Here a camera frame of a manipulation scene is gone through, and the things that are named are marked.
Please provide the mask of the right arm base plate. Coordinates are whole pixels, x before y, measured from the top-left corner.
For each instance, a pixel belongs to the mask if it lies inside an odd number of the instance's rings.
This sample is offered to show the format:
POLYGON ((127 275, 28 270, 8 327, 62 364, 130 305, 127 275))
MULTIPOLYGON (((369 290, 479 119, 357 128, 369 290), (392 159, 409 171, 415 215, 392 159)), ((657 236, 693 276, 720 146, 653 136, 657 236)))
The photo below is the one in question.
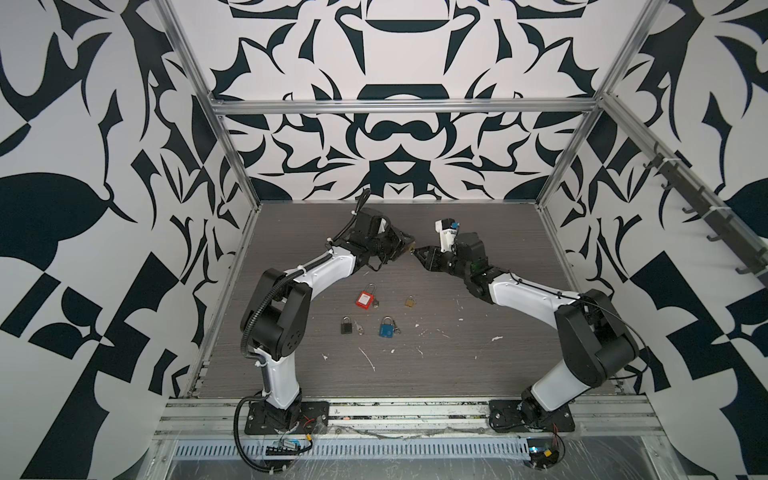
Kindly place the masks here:
POLYGON ((488 403, 490 428, 497 433, 549 432, 576 430, 568 405, 546 411, 531 399, 491 400, 488 403))

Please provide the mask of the blue padlock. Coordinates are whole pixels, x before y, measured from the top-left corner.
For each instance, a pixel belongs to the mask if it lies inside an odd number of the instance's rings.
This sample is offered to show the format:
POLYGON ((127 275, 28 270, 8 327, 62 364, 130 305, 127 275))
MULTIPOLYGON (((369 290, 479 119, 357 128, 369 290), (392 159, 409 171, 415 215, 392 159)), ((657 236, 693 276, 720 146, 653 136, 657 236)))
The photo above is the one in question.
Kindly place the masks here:
POLYGON ((385 316, 381 319, 378 331, 378 335, 381 338, 393 338, 399 332, 400 329, 392 317, 385 316))

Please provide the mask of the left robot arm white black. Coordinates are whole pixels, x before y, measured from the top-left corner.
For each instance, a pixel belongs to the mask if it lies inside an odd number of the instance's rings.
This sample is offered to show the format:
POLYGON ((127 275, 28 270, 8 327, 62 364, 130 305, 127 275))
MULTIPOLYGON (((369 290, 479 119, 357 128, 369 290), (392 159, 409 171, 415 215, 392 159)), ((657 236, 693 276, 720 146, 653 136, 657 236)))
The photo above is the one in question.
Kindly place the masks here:
POLYGON ((299 421, 302 392, 295 351, 306 332, 312 300, 372 259, 381 266, 410 251, 415 238, 383 213, 362 208, 334 237, 325 252, 293 269, 263 272, 241 321, 241 354, 262 369, 263 411, 278 430, 299 421))

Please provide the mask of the red safety padlock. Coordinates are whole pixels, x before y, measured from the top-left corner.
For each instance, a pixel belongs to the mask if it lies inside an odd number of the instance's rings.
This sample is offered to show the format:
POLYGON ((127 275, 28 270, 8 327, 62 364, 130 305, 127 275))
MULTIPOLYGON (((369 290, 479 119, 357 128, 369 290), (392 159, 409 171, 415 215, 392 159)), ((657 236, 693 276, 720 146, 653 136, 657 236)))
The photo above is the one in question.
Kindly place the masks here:
POLYGON ((376 285, 369 283, 365 288, 361 290, 355 300, 355 305, 364 310, 370 308, 376 308, 378 306, 378 299, 376 296, 376 285))

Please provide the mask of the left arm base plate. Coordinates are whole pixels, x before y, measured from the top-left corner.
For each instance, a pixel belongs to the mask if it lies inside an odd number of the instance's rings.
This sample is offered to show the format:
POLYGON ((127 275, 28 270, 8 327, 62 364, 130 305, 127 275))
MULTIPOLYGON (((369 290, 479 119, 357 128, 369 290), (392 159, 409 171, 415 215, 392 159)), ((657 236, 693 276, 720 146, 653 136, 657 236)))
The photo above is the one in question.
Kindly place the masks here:
POLYGON ((245 420, 246 435, 273 435, 304 433, 311 426, 325 425, 330 404, 325 401, 294 402, 287 409, 279 409, 265 401, 251 401, 245 420))

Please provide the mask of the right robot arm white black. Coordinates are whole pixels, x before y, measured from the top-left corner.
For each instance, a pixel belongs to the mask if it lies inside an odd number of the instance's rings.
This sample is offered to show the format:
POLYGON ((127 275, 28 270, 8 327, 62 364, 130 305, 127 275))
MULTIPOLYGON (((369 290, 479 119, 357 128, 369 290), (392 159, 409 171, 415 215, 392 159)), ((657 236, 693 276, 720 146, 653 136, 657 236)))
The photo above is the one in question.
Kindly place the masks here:
POLYGON ((518 401, 491 401, 490 428, 498 433, 574 431, 569 403, 603 385, 639 356, 629 326, 599 290, 563 291, 525 280, 492 265, 476 233, 446 229, 440 235, 440 245, 413 251, 426 270, 457 277, 472 296, 520 311, 558 335, 562 360, 527 387, 518 401))

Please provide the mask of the small black padlock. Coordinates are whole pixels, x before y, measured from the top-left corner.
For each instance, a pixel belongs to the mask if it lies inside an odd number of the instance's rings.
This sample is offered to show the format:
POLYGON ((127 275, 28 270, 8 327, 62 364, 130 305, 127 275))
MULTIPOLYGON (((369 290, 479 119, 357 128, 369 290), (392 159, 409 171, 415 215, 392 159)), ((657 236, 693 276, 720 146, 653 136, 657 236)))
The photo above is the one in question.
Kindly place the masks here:
POLYGON ((350 317, 344 316, 340 322, 340 333, 342 335, 352 334, 354 331, 353 322, 350 317))

